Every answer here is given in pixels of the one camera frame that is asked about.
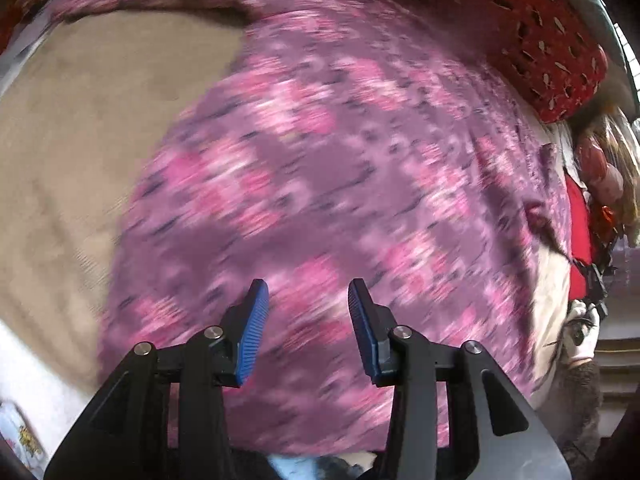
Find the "right hand white glove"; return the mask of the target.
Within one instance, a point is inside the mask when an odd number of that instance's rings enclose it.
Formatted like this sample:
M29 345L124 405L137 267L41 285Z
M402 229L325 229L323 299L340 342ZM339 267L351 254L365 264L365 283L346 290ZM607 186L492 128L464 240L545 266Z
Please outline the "right hand white glove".
M562 329L563 361L569 367L593 360L600 335L600 314L594 304L574 300Z

